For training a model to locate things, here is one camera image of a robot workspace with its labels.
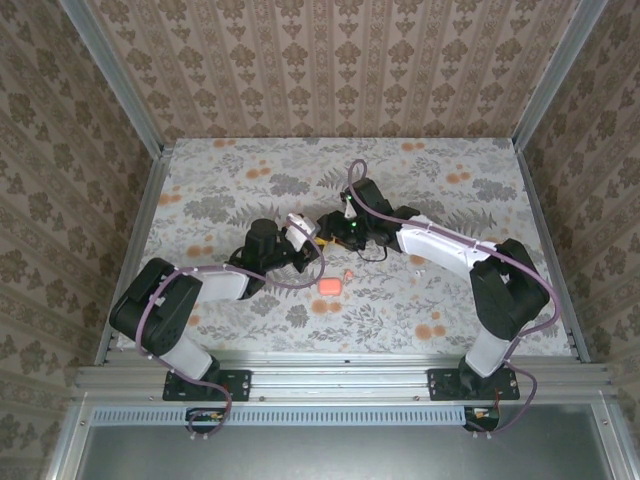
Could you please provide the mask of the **floral patterned table cover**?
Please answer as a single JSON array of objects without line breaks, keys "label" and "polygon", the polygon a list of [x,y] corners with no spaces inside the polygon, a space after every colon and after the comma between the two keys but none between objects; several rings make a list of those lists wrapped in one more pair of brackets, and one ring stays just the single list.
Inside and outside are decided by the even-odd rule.
[{"label": "floral patterned table cover", "polygon": [[[260,218],[283,223],[341,208],[356,159],[395,207],[417,209],[472,238],[522,242],[548,271],[508,139],[182,139],[174,147],[144,248],[179,267],[221,263]],[[415,270],[426,272],[419,277]],[[354,277],[343,280],[345,270]],[[340,296],[320,279],[343,282]],[[330,246],[303,273],[285,268],[248,300],[198,303],[188,335],[212,350],[462,355],[479,333],[468,283],[439,265],[369,244]]]}]

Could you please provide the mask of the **grey metal sheet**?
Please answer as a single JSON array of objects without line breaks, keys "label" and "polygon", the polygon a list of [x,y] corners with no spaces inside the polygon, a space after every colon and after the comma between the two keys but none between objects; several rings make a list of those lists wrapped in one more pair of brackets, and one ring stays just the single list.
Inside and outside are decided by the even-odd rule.
[{"label": "grey metal sheet", "polygon": [[474,438],[447,427],[98,427],[77,480],[613,480],[585,422]]}]

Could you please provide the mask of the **aluminium side rail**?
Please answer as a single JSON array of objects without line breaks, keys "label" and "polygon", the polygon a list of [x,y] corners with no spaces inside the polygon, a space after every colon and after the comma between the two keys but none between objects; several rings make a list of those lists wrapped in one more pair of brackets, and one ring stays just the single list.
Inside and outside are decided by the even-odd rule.
[{"label": "aluminium side rail", "polygon": [[521,170],[525,190],[529,199],[533,219],[539,234],[541,249],[544,253],[552,285],[557,292],[558,307],[561,318],[567,332],[569,345],[575,353],[576,358],[583,363],[591,363],[592,359],[581,331],[581,326],[575,313],[571,297],[564,280],[563,272],[552,242],[552,238],[544,217],[544,212],[538,198],[532,175],[529,171],[524,153],[513,144],[518,164]]},{"label": "aluminium side rail", "polygon": [[109,308],[110,311],[116,305],[119,298],[125,293],[138,272],[164,180],[169,171],[173,150],[174,148],[172,146],[165,146],[161,151],[160,157],[152,162],[118,282],[114,290],[113,299]]}]

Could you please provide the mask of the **aluminium frame rail at bases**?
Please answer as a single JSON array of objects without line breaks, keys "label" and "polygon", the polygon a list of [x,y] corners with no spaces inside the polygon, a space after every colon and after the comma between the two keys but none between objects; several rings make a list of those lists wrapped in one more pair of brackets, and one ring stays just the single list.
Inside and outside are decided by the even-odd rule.
[{"label": "aluminium frame rail at bases", "polygon": [[[454,368],[456,355],[218,351],[226,369],[252,373],[252,405],[385,405],[429,403],[428,371]],[[573,357],[514,359],[520,393],[538,387],[534,402],[587,404],[616,393],[607,368]],[[101,366],[82,367],[72,400],[96,405],[152,405],[162,400],[166,370],[134,350],[114,350]]]}]

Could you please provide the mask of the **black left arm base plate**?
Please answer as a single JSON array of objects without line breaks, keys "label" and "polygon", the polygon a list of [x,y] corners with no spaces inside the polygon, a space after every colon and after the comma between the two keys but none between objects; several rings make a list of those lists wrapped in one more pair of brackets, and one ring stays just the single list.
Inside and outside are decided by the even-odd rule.
[{"label": "black left arm base plate", "polygon": [[[204,381],[214,383],[224,388],[233,401],[246,402],[249,400],[251,390],[250,370],[227,370],[207,375]],[[168,372],[165,378],[162,399],[173,402],[196,402],[196,401],[224,401],[222,392],[211,387],[195,385],[188,382],[174,373]]]}]

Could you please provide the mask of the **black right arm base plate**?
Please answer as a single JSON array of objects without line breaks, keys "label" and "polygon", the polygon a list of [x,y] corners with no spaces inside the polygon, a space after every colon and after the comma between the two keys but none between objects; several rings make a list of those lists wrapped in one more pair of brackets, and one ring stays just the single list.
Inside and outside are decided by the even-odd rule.
[{"label": "black right arm base plate", "polygon": [[467,382],[457,368],[435,368],[427,371],[430,399],[433,401],[519,400],[520,390],[515,372],[500,368],[492,376],[473,373]]}]

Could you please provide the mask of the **aluminium frame post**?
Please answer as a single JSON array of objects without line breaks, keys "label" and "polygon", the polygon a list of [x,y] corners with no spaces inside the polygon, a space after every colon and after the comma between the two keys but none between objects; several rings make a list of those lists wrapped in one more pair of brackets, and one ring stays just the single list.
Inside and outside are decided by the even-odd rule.
[{"label": "aluminium frame post", "polygon": [[523,151],[531,140],[607,3],[608,0],[580,0],[578,3],[514,130],[512,142],[517,152]]},{"label": "aluminium frame post", "polygon": [[96,15],[85,0],[59,1],[146,150],[154,160],[159,159],[164,148],[161,133]]}]

